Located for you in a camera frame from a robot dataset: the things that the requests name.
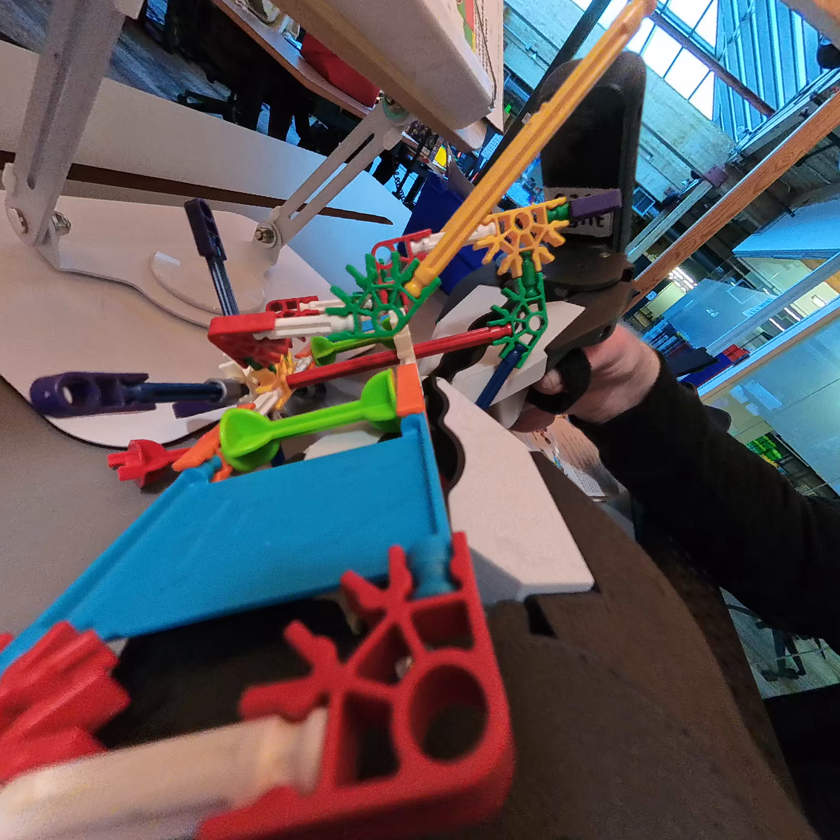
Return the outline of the folded instruction booklet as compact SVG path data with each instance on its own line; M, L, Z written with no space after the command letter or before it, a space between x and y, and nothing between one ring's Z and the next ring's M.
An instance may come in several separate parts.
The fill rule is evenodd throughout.
M546 428L516 436L531 451L545 455L589 498L604 502L623 493L596 447L566 416L555 418Z

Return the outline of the blue plastic bin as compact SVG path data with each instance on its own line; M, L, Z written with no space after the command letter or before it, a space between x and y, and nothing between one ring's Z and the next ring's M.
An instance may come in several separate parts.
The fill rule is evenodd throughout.
M428 174L403 234L410 235L427 229L433 233L440 232L445 229L446 223L462 202L463 198L449 188L448 181L434 173ZM442 291L452 293L462 279L482 267L486 253L484 248L462 248L440 275Z

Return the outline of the colourful toy construction model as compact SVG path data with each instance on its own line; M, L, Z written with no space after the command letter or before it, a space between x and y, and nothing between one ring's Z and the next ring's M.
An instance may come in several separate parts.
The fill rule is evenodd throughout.
M408 838L486 820L515 745L469 544L446 494L443 400L401 360L356 402L227 412L187 469L25 632L2 638L2 838ZM381 442L305 459L326 432ZM342 659L246 690L227 726L105 749L126 708L109 642L341 590L366 626Z

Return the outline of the red fabric object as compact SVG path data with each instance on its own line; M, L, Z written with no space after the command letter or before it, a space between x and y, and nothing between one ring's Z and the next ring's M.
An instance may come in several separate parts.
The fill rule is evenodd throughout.
M301 42L301 56L327 82L366 108L372 108L380 88L334 54L306 31Z

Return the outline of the skylight window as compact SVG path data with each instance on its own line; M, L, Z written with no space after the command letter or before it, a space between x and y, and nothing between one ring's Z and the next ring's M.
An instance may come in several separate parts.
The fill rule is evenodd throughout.
M657 11L670 27L687 37L699 51L715 56L718 1L662 1L658 2ZM695 109L712 119L715 74L663 25L651 20L643 22L628 48L638 53L648 69Z

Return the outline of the white tilted reading stand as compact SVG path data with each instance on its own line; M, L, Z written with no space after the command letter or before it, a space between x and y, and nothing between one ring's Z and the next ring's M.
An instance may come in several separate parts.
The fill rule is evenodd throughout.
M330 295L346 264L400 235L407 208L360 169L319 214L299 249L276 262L253 240L269 211L323 163L318 154L104 80L124 16L113 2L54 2L39 58L2 46L2 377L67 371L146 372L153 382L204 382L223 357L207 339L219 313L183 202L210 198L243 312L269 300ZM175 184L168 203L71 196L74 164Z

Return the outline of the red toy connector piece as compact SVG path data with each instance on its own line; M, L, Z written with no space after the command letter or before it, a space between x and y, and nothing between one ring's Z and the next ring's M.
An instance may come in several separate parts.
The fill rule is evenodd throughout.
M188 448L167 449L148 439L134 439L120 452L108 455L108 467L117 472L120 481L132 481L143 488L163 476Z

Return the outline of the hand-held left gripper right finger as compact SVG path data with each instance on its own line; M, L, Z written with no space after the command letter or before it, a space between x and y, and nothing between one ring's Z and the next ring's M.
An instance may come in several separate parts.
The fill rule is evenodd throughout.
M449 520L467 537L482 604L591 591L594 577L534 453L445 380L429 384L443 400L437 426L455 445Z

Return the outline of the person's right hand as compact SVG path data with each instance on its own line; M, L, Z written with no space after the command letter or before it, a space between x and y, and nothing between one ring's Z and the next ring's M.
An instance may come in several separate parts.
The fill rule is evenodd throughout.
M587 390L571 406L575 422L605 424L641 403L657 381L661 362L635 332L616 326L612 335L583 348L591 369ZM553 396L564 392L560 371L546 371L534 383L537 392ZM515 433L530 433L553 424L555 414L526 403L518 420L510 427Z

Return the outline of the printed instruction sheet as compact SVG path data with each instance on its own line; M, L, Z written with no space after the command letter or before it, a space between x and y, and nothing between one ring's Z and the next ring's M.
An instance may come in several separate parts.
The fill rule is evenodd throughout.
M453 1L453 8L461 17L467 46L476 55L488 75L492 88L492 110L486 119L496 130L504 130L504 45L503 1Z

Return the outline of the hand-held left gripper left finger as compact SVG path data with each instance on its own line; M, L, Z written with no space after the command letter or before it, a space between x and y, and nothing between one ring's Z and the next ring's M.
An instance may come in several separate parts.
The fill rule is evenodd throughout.
M316 459L375 445L399 432L386 432L373 425L350 425L324 433L305 450L305 459Z

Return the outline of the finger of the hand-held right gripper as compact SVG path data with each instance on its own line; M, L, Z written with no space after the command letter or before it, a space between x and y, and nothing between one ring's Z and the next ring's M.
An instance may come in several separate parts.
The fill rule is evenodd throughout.
M581 315L584 308L565 301L552 301L548 303L547 310L549 323L544 334L535 343L522 366L509 374L488 410L501 426L512 426L516 423L529 387L546 372L547 347ZM455 375L453 387L475 403L497 367L500 352L500 347L492 345L478 362Z
M509 303L502 289L493 286L478 285L460 302L446 313L441 312L432 333L432 340L441 340L469 332L474 322L490 316L489 320L498 320L501 316L493 307L504 308Z

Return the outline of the person's right forearm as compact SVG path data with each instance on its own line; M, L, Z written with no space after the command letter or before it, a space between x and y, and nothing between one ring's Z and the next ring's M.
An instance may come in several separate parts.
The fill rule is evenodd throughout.
M837 502L796 491L664 367L615 418L571 414L605 467L713 584L766 623L838 650Z

